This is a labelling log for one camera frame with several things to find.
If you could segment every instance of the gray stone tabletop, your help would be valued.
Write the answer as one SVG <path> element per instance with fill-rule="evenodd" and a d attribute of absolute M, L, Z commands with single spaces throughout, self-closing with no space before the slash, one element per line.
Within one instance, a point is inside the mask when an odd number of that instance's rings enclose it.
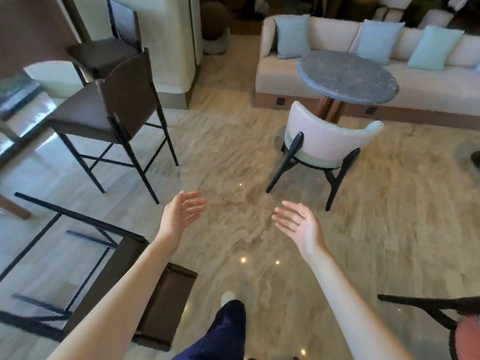
<path fill-rule="evenodd" d="M 314 50 L 300 58 L 297 72 L 310 87 L 343 102 L 383 104 L 399 93 L 389 71 L 356 54 Z"/>

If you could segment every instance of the brown wall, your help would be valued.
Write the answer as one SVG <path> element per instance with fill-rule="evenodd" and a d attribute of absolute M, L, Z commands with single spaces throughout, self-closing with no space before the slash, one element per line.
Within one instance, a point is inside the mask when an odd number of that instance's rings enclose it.
<path fill-rule="evenodd" d="M 68 60 L 77 42 L 56 0 L 0 0 L 0 79 L 45 60 Z"/>

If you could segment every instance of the throw pillow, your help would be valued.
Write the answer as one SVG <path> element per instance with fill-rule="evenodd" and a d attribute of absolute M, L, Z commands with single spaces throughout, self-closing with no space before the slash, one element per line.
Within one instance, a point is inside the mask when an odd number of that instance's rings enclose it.
<path fill-rule="evenodd" d="M 307 35 L 310 15 L 279 15 L 274 20 L 279 60 L 298 58 L 310 52 Z"/>
<path fill-rule="evenodd" d="M 386 66 L 404 25 L 404 22 L 365 20 L 357 55 Z"/>
<path fill-rule="evenodd" d="M 421 70 L 443 71 L 448 56 L 463 33 L 463 30 L 427 26 L 408 61 L 408 66 Z"/>

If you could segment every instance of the white sneaker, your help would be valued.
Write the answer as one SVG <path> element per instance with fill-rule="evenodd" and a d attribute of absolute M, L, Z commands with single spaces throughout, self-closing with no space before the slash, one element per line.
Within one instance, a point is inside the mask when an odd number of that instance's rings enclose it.
<path fill-rule="evenodd" d="M 221 305 L 221 307 L 223 307 L 228 302 L 236 300 L 236 299 L 237 299 L 237 297 L 235 296 L 235 293 L 233 293 L 231 290 L 228 290 L 222 295 L 222 299 L 220 300 L 220 305 Z"/>

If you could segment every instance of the sofa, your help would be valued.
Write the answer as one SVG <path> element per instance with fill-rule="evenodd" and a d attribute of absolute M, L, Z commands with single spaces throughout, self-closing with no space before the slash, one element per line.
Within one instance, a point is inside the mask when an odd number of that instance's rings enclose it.
<path fill-rule="evenodd" d="M 310 47 L 354 52 L 361 29 L 359 22 L 311 17 Z M 475 72 L 480 63 L 480 37 L 464 35 L 444 71 L 436 72 L 407 67 L 422 35 L 421 29 L 404 28 L 385 66 L 399 84 L 398 95 L 377 106 L 349 104 L 344 115 L 480 130 L 480 74 Z M 255 107 L 289 109 L 297 100 L 315 113 L 321 93 L 300 78 L 297 61 L 277 59 L 275 21 L 267 17 L 261 31 Z"/>

